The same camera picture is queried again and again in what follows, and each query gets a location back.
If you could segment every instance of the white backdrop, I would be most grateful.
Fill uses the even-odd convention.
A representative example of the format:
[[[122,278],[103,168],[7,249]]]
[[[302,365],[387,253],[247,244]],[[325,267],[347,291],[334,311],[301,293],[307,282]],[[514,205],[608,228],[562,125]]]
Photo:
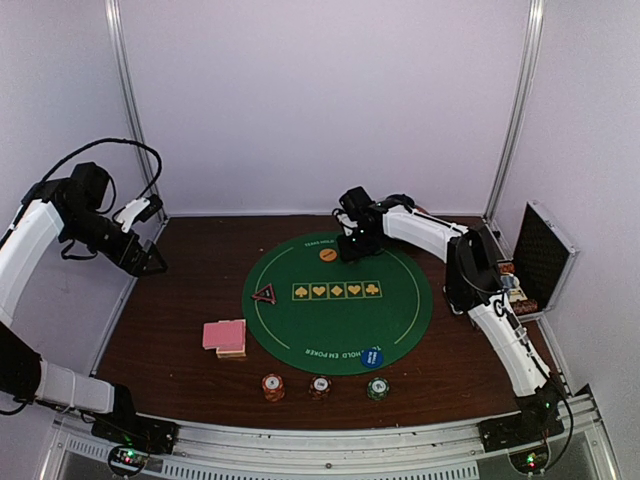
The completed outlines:
[[[137,0],[122,19],[170,214],[484,210],[526,0]]]
[[[0,64],[4,232],[24,194],[57,160],[91,140],[128,134],[104,2],[0,1]],[[101,146],[78,160],[109,170],[118,185],[118,207],[142,190],[131,147]],[[141,234],[156,229],[136,228]],[[45,253],[12,329],[48,360],[88,374],[129,277],[103,257],[64,262],[60,249],[55,242]],[[9,395],[0,393],[0,409],[13,408]],[[15,417],[0,417],[0,478],[35,478],[53,415],[29,406]]]
[[[574,388],[593,387],[623,478],[640,439],[640,4],[549,2],[497,222],[513,246],[541,201],[582,252],[547,317]]]

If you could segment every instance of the dark wood surface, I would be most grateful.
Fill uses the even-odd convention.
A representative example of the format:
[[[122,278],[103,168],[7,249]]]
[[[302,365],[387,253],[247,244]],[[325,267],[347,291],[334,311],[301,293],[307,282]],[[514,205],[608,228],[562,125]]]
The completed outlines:
[[[97,376],[127,385],[142,413],[243,427],[411,426],[516,409],[509,378],[489,341],[466,317],[450,313],[441,293],[444,265],[408,245],[403,249],[424,269],[434,292],[425,337],[383,370],[334,377],[325,401],[309,397],[310,374],[272,357],[249,332],[245,359],[218,360],[202,349],[204,323],[243,317],[245,278],[265,252],[297,235],[333,230],[332,218],[317,216],[172,219],[159,241],[169,272],[138,281]],[[551,365],[536,324],[527,326]],[[267,402],[260,386],[271,372],[286,386],[278,403]],[[366,395],[368,381],[378,375],[391,384],[382,402]]]

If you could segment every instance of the green poker chip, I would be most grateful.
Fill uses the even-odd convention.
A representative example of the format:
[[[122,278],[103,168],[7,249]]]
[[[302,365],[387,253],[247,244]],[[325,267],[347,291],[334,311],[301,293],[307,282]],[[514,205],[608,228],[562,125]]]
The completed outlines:
[[[367,396],[371,400],[383,400],[389,395],[389,382],[382,377],[376,377],[367,385]]]

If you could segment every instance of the white robotic arm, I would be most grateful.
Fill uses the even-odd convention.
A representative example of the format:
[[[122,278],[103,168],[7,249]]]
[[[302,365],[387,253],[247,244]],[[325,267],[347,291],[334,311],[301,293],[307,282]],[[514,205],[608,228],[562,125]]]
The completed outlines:
[[[420,247],[445,263],[450,241],[469,231],[467,227],[447,225],[416,208],[407,210],[401,205],[390,208],[382,216],[382,227],[389,238]],[[546,383],[551,372],[529,341],[526,328],[518,321],[509,302],[504,301],[503,293],[491,295],[487,298],[487,304],[481,303],[467,313],[500,357],[516,396],[534,395]],[[536,367],[534,359],[546,378]]]
[[[104,139],[93,144],[107,141],[142,145],[121,139]],[[140,450],[168,452],[172,442],[167,438],[173,438],[175,424],[138,416],[126,387],[50,363],[11,331],[15,309],[27,281],[47,247],[56,239],[71,241],[71,245],[75,241],[84,243],[93,255],[103,253],[132,275],[166,270],[155,245],[147,242],[143,248],[138,235],[131,230],[135,221],[145,221],[159,210],[160,199],[155,195],[136,199],[125,206],[115,220],[110,220],[97,211],[108,181],[105,170],[94,163],[85,163],[77,165],[69,178],[37,183],[0,239],[0,392],[22,403],[13,412],[0,414],[18,413],[32,402],[65,411],[75,409],[99,420],[93,429],[97,436],[125,443],[123,433],[126,432],[131,438],[128,444]],[[63,249],[63,258],[77,258],[66,255],[68,250],[69,247]],[[151,441],[152,437],[159,438],[156,435],[159,431],[163,432],[164,440]]]
[[[342,208],[334,210],[334,216],[344,231],[338,237],[343,261],[375,254],[382,241],[390,238],[426,250],[446,264],[445,295],[452,310],[468,313],[509,375],[522,410],[514,427],[517,434],[522,439],[546,431],[555,421],[560,391],[513,313],[497,262],[479,232],[426,214],[406,195],[373,202],[357,187],[343,195],[340,204]]]

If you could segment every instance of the black cable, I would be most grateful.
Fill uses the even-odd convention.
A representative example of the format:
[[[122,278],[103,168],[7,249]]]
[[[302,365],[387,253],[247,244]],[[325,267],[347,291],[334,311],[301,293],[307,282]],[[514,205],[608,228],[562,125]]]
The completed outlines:
[[[11,417],[12,415],[17,415],[19,414],[22,410],[24,410],[26,408],[26,406],[29,405],[29,402],[24,402],[22,405],[20,405],[18,408],[16,408],[15,410],[11,410],[11,411],[4,411],[4,410],[0,410],[0,415],[4,415],[5,417]]]
[[[116,191],[116,182],[113,180],[113,177],[111,176],[110,173],[107,172],[107,175],[109,175],[109,183],[111,184],[111,191],[113,192],[113,196],[111,197],[111,203],[109,204],[109,208],[105,210],[96,210],[96,213],[99,215],[105,215],[109,213],[113,208],[113,206],[116,204],[116,198],[118,198],[118,192]]]
[[[73,157],[76,157],[76,156],[80,155],[82,152],[84,152],[86,150],[89,150],[90,148],[93,148],[95,146],[101,145],[103,143],[119,143],[119,144],[122,144],[122,145],[133,145],[135,147],[138,147],[138,148],[141,148],[143,150],[146,150],[147,152],[149,152],[151,155],[153,155],[155,157],[156,162],[157,162],[157,166],[158,166],[158,168],[156,170],[156,173],[151,178],[149,183],[147,183],[147,186],[144,188],[144,190],[142,190],[142,192],[140,193],[140,195],[138,195],[137,198],[140,198],[145,193],[147,193],[149,191],[149,189],[151,187],[153,187],[155,185],[155,183],[158,181],[158,178],[160,177],[160,173],[162,172],[162,159],[160,158],[160,154],[158,154],[158,152],[156,150],[154,150],[153,148],[145,145],[144,143],[138,142],[136,140],[128,140],[126,138],[101,138],[99,140],[94,140],[93,142],[89,142],[86,145],[78,148],[77,150],[74,150],[73,152],[71,152],[69,155],[67,155],[63,159],[59,160],[44,175],[44,177],[42,177],[42,179],[34,186],[34,188],[32,188],[29,191],[29,194],[23,200],[23,203],[22,203],[22,206],[20,207],[20,210],[18,210],[17,215],[13,219],[13,222],[12,222],[11,226],[5,232],[3,237],[0,239],[0,248],[2,248],[2,246],[7,242],[7,240],[9,239],[11,234],[13,233],[14,228],[16,227],[16,225],[18,225],[18,223],[20,222],[20,220],[24,216],[25,212],[27,211],[27,208],[29,208],[29,204],[33,201],[35,195],[42,188],[42,186],[46,183],[46,181],[49,180],[51,175],[53,175],[60,167],[62,167],[65,163],[67,163]]]
[[[542,369],[542,367],[540,366],[540,363],[535,359],[535,357],[531,357],[531,359],[533,360],[534,365],[536,366],[536,368],[538,369],[540,374],[544,377],[544,379],[547,382],[551,382],[553,387],[556,389],[556,391],[560,395],[560,399],[562,400],[562,402],[564,403],[565,408],[567,409],[567,413],[569,414],[569,435],[567,436],[567,441],[565,442],[564,447],[562,447],[562,450],[560,451],[558,456],[553,459],[553,462],[551,462],[550,464],[548,464],[547,466],[544,467],[543,470],[546,472],[546,471],[550,470],[554,465],[556,465],[560,461],[562,456],[567,451],[567,448],[569,448],[569,443],[571,443],[571,438],[573,437],[573,429],[574,429],[574,426],[575,426],[575,421],[574,421],[574,418],[573,418],[573,411],[571,410],[571,407],[569,406],[569,402],[567,402],[567,399],[564,398],[565,397],[564,392],[562,390],[560,390],[560,387],[556,384],[555,381],[553,381],[553,380],[551,380],[549,378],[549,375],[547,375],[546,372]]]
[[[93,422],[90,422],[89,420],[87,420],[87,419],[85,418],[85,414],[84,414],[84,412],[80,412],[80,418],[82,419],[82,421],[83,421],[84,423],[88,423],[89,425],[93,425],[94,423],[96,423],[96,419],[95,419],[95,418],[93,419]]]
[[[91,418],[93,418],[96,422],[101,422],[101,423],[104,423],[105,425],[110,426],[111,428],[115,428],[116,430],[118,430],[118,431],[120,431],[120,432],[124,433],[125,435],[129,435],[130,437],[136,437],[136,438],[139,438],[139,439],[145,440],[145,441],[147,441],[147,443],[148,443],[148,444],[150,444],[150,443],[151,443],[151,439],[150,439],[149,437],[144,437],[144,436],[139,435],[139,434],[137,434],[137,433],[131,433],[130,431],[125,430],[124,428],[119,427],[118,425],[115,425],[115,424],[113,424],[113,423],[111,423],[111,422],[109,422],[109,421],[105,420],[105,419],[104,419],[104,418],[102,418],[102,417],[95,416],[95,415],[91,415]]]

